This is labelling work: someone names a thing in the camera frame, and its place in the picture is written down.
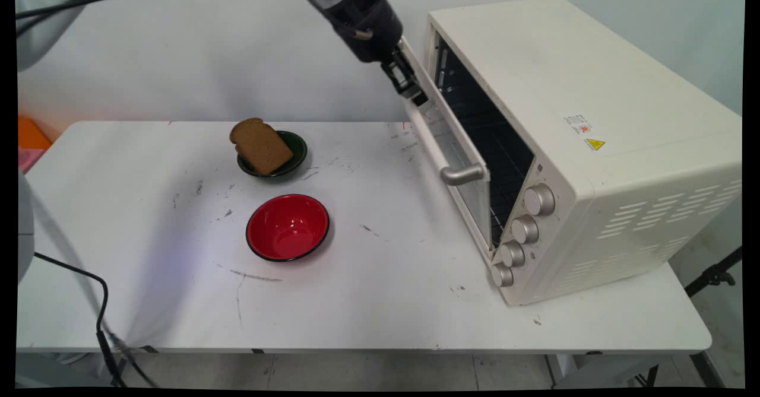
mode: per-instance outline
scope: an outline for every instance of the oven door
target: oven door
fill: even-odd
[[[404,101],[410,121],[439,170],[441,180],[454,197],[478,247],[491,259],[493,241],[499,241],[503,227],[492,229],[494,213],[491,211],[488,166],[404,38],[400,46],[420,88],[428,97],[420,107],[409,100]]]

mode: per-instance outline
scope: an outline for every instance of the green bowl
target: green bowl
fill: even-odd
[[[299,165],[306,159],[306,152],[309,151],[306,147],[306,142],[301,138],[301,136],[296,135],[296,133],[286,132],[284,130],[277,130],[277,134],[280,135],[280,138],[282,138],[283,142],[285,142],[285,145],[287,145],[288,148],[290,148],[291,151],[293,151],[293,157],[289,159],[285,164],[281,165],[280,168],[275,170],[272,173],[258,173],[255,168],[253,168],[243,157],[238,154],[238,165],[240,166],[240,169],[243,170],[245,173],[249,173],[251,176],[256,177],[275,177],[275,176],[282,176],[284,174],[290,173],[293,170],[296,170]]]

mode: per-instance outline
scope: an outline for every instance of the white table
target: white table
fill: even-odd
[[[76,123],[27,175],[36,251],[103,277],[106,322],[134,348],[648,357],[710,346],[668,264],[508,307],[409,123],[272,123],[309,146],[272,180],[239,169],[234,124]],[[325,205],[328,238],[295,262],[264,261],[245,224],[294,192]],[[35,259],[18,287],[17,351],[98,352],[99,307],[97,283]]]

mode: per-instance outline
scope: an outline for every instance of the silver knob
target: silver knob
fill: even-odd
[[[525,253],[520,243],[515,240],[503,243],[499,247],[499,254],[502,256],[502,262],[511,268],[525,265]]]
[[[525,209],[533,216],[551,215],[554,211],[554,194],[545,183],[525,189]]]
[[[528,215],[522,215],[512,221],[512,235],[521,244],[530,244],[538,241],[538,225]]]
[[[515,278],[512,276],[512,270],[503,262],[491,265],[491,278],[493,278],[494,284],[499,288],[506,288],[515,283]]]

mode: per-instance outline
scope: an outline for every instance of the red bowl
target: red bowl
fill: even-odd
[[[288,194],[262,204],[253,212],[245,240],[256,256],[288,262],[312,253],[328,234],[325,206],[310,196]]]

